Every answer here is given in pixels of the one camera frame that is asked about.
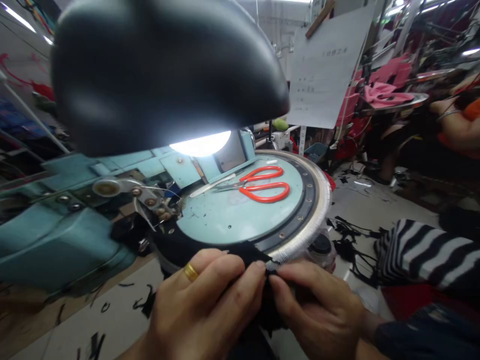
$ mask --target bracelet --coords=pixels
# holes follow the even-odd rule
[[[457,114],[461,112],[462,112],[461,110],[450,110],[450,111],[444,112],[442,115],[438,117],[436,122],[438,123],[440,120],[442,120],[444,117],[447,117],[448,115]]]

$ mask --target hand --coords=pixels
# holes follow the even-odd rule
[[[245,270],[240,257],[217,249],[201,250],[190,264],[198,278],[180,270],[160,285],[150,328],[123,359],[223,359],[236,344],[260,308],[265,264]]]
[[[365,308],[347,283],[306,261],[284,265],[277,273],[280,277],[269,277],[276,308],[308,358],[355,359]],[[298,302],[284,280],[313,296]]]
[[[442,115],[447,110],[455,110],[454,103],[458,98],[458,96],[455,96],[446,100],[434,101],[430,104],[430,111]]]

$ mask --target metal screw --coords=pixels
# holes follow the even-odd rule
[[[76,212],[81,208],[82,208],[82,205],[80,205],[79,203],[74,203],[68,207],[68,210],[70,210],[71,212]]]
[[[147,200],[145,200],[145,205],[147,205],[148,207],[155,206],[156,203],[157,199],[154,198],[148,198]]]
[[[134,187],[134,188],[131,190],[131,194],[132,194],[134,197],[139,197],[140,195],[142,195],[142,189],[139,188],[139,187]]]
[[[66,204],[70,201],[70,196],[62,195],[56,198],[56,201],[60,204]]]

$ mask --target scissors handle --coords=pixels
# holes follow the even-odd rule
[[[261,173],[262,171],[267,171],[267,170],[277,170],[277,172],[254,176],[258,173]],[[278,178],[279,176],[282,176],[283,173],[284,173],[284,170],[280,166],[262,166],[262,167],[259,167],[255,170],[253,170],[248,175],[245,175],[244,177],[242,177],[240,179],[240,182],[245,181],[245,180],[248,181],[248,182],[254,182],[254,181],[257,181],[257,180]]]
[[[275,189],[275,188],[285,188],[285,190],[281,194],[278,194],[272,197],[257,196],[251,193],[259,190]],[[248,196],[250,199],[255,200],[258,203],[270,204],[270,203],[276,203],[277,201],[285,199],[290,193],[290,186],[286,182],[274,182],[274,183],[264,184],[264,185],[248,186],[245,188],[241,187],[238,190],[243,195]]]

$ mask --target black lamp shade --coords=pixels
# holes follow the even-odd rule
[[[231,0],[81,0],[51,53],[59,119],[88,156],[153,149],[290,109],[269,40]]]

